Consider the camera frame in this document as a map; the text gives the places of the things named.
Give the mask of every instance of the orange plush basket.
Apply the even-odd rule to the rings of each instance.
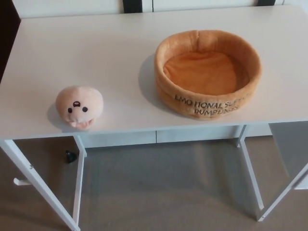
[[[241,37],[220,30],[192,30],[166,38],[155,54],[162,101],[198,119],[234,112],[253,97],[262,66]]]

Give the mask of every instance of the desk leg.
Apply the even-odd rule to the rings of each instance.
[[[260,189],[257,183],[257,179],[254,173],[254,169],[252,167],[251,160],[249,158],[249,153],[248,153],[246,143],[245,143],[247,130],[248,130],[248,126],[244,125],[236,145],[242,150],[243,160],[244,160],[245,167],[246,167],[245,168],[246,178],[250,185],[250,188],[249,188],[250,193],[252,194],[254,198],[255,209],[261,210],[264,208],[264,205],[263,205]]]
[[[76,179],[73,219],[78,224],[81,189],[82,189],[82,178],[83,178],[83,166],[84,166],[85,157],[87,157],[87,151],[85,149],[85,146],[82,143],[80,136],[74,136],[74,139],[79,149],[79,159],[78,159],[78,170],[77,170],[77,179]]]
[[[264,218],[275,208],[275,206],[287,195],[287,193],[297,185],[297,182],[308,172],[308,164],[277,194],[276,198],[257,215],[258,221]]]
[[[66,225],[73,231],[80,231],[78,224],[69,215],[67,210],[60,203],[58,198],[52,193],[48,185],[33,168],[21,150],[13,140],[0,141],[0,147],[14,162],[24,176],[31,182],[37,191],[44,197],[54,211],[61,217]]]

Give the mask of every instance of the white desk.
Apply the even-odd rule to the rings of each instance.
[[[191,29],[230,31],[257,49],[264,74],[249,105],[219,120],[198,121],[160,103],[153,53],[167,36]],[[160,131],[242,126],[239,146],[262,220],[268,210],[262,209],[245,128],[308,120],[307,41],[308,17],[299,6],[24,19],[0,84],[0,146],[66,224],[79,230],[84,136],[148,132],[150,142]],[[57,93],[73,84],[103,94],[103,116],[90,131],[70,128],[55,111]],[[60,136],[74,136],[81,150],[73,218],[12,141]]]

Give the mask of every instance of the plush toy face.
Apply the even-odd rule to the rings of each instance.
[[[103,112],[103,97],[91,87],[71,86],[56,98],[60,117],[77,129],[88,129]]]

